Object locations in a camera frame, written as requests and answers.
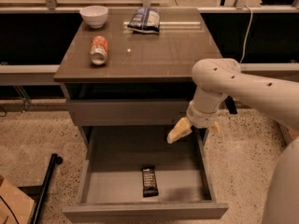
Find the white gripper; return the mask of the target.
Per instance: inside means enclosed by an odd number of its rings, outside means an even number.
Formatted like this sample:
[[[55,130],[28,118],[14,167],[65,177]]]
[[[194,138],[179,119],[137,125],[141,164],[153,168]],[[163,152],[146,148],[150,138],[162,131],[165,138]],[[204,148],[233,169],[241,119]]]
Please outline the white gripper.
[[[204,112],[200,111],[194,104],[194,101],[189,102],[186,117],[181,118],[175,127],[167,136],[167,143],[173,144],[182,137],[189,135],[192,132],[192,126],[197,129],[211,128],[214,132],[220,132],[220,126],[216,121],[219,111]]]

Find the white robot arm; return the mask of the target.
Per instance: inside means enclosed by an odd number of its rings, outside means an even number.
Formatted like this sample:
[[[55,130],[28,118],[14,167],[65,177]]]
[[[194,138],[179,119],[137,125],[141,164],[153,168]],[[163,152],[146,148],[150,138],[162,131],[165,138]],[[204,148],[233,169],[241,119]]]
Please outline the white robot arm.
[[[204,59],[192,68],[195,94],[186,116],[167,136],[172,144],[192,128],[209,128],[227,97],[299,130],[299,83],[243,74],[234,59]],[[263,210],[262,224],[299,224],[299,138],[278,158]]]

